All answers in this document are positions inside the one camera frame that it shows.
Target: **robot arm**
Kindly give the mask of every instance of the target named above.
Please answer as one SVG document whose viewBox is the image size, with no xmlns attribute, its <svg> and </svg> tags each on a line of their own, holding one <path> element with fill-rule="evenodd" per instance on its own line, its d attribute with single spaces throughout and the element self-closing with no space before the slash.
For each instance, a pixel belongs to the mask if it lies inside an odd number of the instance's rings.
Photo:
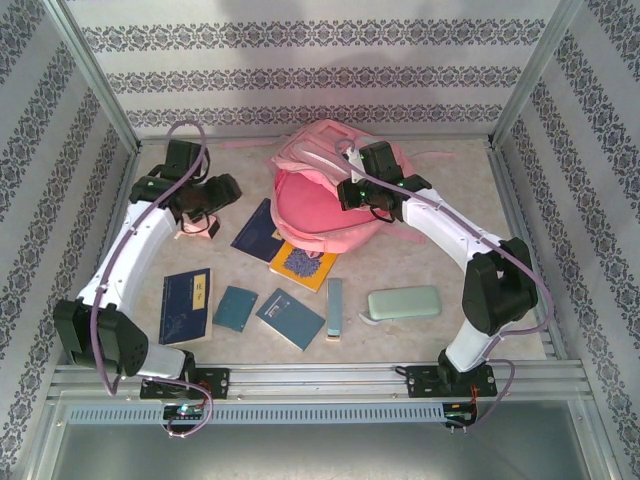
<svg viewBox="0 0 640 480">
<path fill-rule="evenodd" d="M 484 364 L 487 350 L 500 331 L 520 320 L 538 301 L 534 282 L 479 239 L 500 246 L 530 269 L 526 244 L 518 238 L 503 241 L 485 232 L 449 206 L 427 181 L 417 175 L 405 178 L 387 142 L 351 150 L 345 156 L 369 176 L 413 192 L 419 198 L 353 175 L 338 186 L 343 210 L 368 205 L 372 210 L 379 208 L 390 213 L 392 219 L 403 221 L 431 238 L 465 274 L 462 308 L 466 318 L 453 342 L 438 358 L 438 374 L 446 385 L 464 383 Z"/>
<path fill-rule="evenodd" d="M 89 317 L 104 270 L 117 254 L 109 281 L 103 286 L 106 290 L 102 293 L 98 315 L 98 336 L 106 371 L 128 377 L 187 380 L 193 377 L 193 355 L 149 341 L 131 318 L 141 282 L 160 245 L 178 229 L 182 216 L 186 214 L 192 221 L 198 221 L 233 203 L 241 195 L 237 183 L 226 174 L 212 177 L 205 183 L 207 172 L 199 178 L 192 177 L 142 220 L 119 253 L 117 246 L 151 203 L 192 167 L 199 149 L 200 145 L 188 142 L 172 140 L 169 143 L 165 164 L 155 167 L 133 186 L 129 197 L 131 204 L 120 232 L 98 271 L 76 300 L 60 300 L 56 305 L 54 325 L 67 357 L 73 363 L 96 367 Z"/>
</svg>

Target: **beige floor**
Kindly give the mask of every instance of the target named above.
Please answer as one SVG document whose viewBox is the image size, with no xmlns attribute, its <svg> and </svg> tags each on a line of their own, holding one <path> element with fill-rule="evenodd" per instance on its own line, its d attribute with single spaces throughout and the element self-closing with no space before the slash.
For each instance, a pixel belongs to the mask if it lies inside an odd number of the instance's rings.
<svg viewBox="0 0 640 480">
<path fill-rule="evenodd" d="M 399 142 L 408 155 L 425 151 L 451 151 L 455 156 L 414 162 L 416 170 L 456 209 L 475 223 L 502 237 L 509 237 L 495 183 L 482 142 Z M 416 245 L 380 233 L 362 248 L 341 255 L 330 275 L 344 279 L 342 340 L 327 342 L 326 327 L 306 351 L 283 339 L 252 315 L 243 333 L 211 324 L 211 317 L 228 285 L 248 288 L 260 296 L 254 312 L 278 287 L 326 317 L 326 285 L 315 294 L 273 274 L 268 266 L 229 245 L 263 198 L 270 195 L 271 175 L 264 160 L 275 153 L 270 147 L 221 150 L 210 147 L 211 174 L 231 173 L 240 184 L 242 198 L 218 212 L 221 229 L 213 239 L 180 237 L 160 248 L 140 292 L 136 323 L 152 340 L 158 339 L 162 285 L 166 275 L 211 268 L 212 294 L 206 336 L 180 344 L 193 351 L 199 363 L 357 363 L 433 361 L 454 338 L 462 321 L 460 306 L 463 275 L 455 263 L 430 241 Z M 142 149 L 138 175 L 164 161 L 164 147 Z M 435 285 L 440 291 L 443 313 L 438 318 L 386 322 L 370 326 L 358 318 L 366 310 L 369 292 L 412 285 Z M 529 313 L 518 327 L 532 326 Z M 538 335 L 509 338 L 494 358 L 542 359 Z"/>
</svg>

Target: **black mounting plate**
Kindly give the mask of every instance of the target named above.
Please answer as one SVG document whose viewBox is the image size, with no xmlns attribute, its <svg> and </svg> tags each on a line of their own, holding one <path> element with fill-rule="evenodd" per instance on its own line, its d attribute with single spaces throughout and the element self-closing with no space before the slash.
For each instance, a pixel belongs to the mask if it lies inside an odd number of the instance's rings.
<svg viewBox="0 0 640 480">
<path fill-rule="evenodd" d="M 196 368 L 194 383 L 206 382 L 211 387 L 214 400 L 226 400 L 229 391 L 228 368 Z M 185 389 L 165 383 L 142 381 L 141 400 L 202 400 L 202 393 L 195 389 Z"/>
<path fill-rule="evenodd" d="M 437 365 L 415 365 L 401 368 L 405 372 L 409 398 L 470 397 L 471 385 L 475 385 L 478 389 L 478 397 L 498 395 L 493 369 L 486 364 L 477 369 L 477 374 L 472 380 L 451 387 L 445 385 L 438 377 Z"/>
</svg>

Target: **book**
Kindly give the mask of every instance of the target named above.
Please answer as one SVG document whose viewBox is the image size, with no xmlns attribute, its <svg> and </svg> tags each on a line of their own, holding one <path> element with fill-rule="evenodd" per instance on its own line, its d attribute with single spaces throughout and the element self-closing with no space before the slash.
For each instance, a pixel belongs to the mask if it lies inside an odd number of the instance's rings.
<svg viewBox="0 0 640 480">
<path fill-rule="evenodd" d="M 164 277 L 160 314 L 160 345 L 204 337 L 207 329 L 210 270 Z"/>
<path fill-rule="evenodd" d="M 317 253 L 316 255 L 310 257 L 304 250 L 285 242 L 271 261 L 269 269 L 317 292 L 329 275 L 329 270 L 336 262 L 338 254 Z"/>
<path fill-rule="evenodd" d="M 257 299 L 255 292 L 228 286 L 213 316 L 213 323 L 242 333 Z"/>
<path fill-rule="evenodd" d="M 280 288 L 256 315 L 303 351 L 324 325 L 324 318 Z"/>
<path fill-rule="evenodd" d="M 271 200 L 265 198 L 258 206 L 231 246 L 269 263 L 284 244 L 271 220 Z"/>
</svg>

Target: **floral patterned wall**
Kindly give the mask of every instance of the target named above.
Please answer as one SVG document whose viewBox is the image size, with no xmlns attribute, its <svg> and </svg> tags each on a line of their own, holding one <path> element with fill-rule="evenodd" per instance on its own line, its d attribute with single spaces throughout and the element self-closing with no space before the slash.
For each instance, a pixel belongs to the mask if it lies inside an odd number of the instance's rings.
<svg viewBox="0 0 640 480">
<path fill-rule="evenodd" d="M 640 478 L 639 31 L 632 1 L 585 2 L 503 149 L 623 478 Z"/>
<path fill-rule="evenodd" d="M 68 0 L 141 138 L 493 130 L 557 0 Z"/>
<path fill-rule="evenodd" d="M 128 152 L 37 0 L 0 6 L 0 479 L 18 477 Z"/>
</svg>

